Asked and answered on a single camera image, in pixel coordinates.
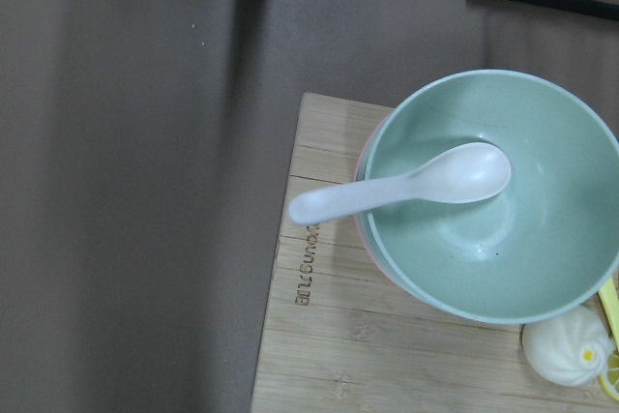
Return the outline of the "bamboo cutting board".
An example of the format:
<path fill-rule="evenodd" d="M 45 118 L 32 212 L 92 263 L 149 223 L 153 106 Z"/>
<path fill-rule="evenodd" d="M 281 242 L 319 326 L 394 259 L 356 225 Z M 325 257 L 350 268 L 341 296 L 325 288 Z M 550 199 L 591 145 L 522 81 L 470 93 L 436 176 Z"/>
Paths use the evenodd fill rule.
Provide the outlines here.
<path fill-rule="evenodd" d="M 466 320 L 401 290 L 351 219 L 280 221 L 254 412 L 614 412 L 597 382 L 526 363 L 517 326 Z"/>

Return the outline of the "white plastic spoon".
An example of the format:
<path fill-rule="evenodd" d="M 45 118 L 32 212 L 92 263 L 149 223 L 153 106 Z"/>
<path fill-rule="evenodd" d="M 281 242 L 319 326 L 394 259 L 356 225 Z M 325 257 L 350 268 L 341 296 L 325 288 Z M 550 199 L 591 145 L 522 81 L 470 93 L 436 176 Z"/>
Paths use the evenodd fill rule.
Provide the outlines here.
<path fill-rule="evenodd" d="M 408 200 L 464 204 L 496 196 L 509 184 L 508 157 L 489 143 L 459 145 L 415 170 L 302 193 L 288 206 L 289 218 L 314 225 Z"/>

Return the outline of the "green bowl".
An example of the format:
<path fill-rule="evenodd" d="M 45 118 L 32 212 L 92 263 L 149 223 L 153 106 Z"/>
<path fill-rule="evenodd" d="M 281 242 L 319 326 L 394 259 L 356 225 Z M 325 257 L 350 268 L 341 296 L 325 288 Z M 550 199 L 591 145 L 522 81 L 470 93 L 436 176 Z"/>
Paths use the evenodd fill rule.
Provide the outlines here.
<path fill-rule="evenodd" d="M 549 319 L 593 296 L 618 268 L 618 142 L 562 87 L 505 70 L 434 81 L 377 127 L 355 176 L 407 173 L 470 142 L 506 154 L 507 187 L 360 214 L 376 264 L 415 298 L 490 324 Z"/>

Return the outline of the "white steamed bun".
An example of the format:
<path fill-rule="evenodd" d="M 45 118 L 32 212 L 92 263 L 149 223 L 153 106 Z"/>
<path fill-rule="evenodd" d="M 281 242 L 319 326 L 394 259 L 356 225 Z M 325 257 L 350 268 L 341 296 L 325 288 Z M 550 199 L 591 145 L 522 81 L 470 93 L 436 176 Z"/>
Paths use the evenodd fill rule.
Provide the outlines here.
<path fill-rule="evenodd" d="M 564 387 L 582 386 L 602 374 L 614 349 L 602 320 L 583 306 L 525 325 L 521 344 L 533 371 Z"/>

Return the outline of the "yellow plastic knife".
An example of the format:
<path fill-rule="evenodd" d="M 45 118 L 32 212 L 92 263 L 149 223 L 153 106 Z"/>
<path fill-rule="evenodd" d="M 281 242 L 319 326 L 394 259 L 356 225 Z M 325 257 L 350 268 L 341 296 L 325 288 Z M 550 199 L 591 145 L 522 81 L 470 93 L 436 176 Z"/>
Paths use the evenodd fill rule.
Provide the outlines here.
<path fill-rule="evenodd" d="M 613 277 L 601 286 L 598 294 L 615 344 L 619 345 L 619 301 Z"/>

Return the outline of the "lemon slice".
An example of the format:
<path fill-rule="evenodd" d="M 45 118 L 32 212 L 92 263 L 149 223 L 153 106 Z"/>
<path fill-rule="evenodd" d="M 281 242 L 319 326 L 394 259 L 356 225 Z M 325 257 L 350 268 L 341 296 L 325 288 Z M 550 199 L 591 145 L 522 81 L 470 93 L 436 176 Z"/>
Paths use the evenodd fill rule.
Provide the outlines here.
<path fill-rule="evenodd" d="M 614 350 L 607 358 L 605 370 L 599 376 L 604 392 L 615 401 L 619 400 L 619 356 Z"/>

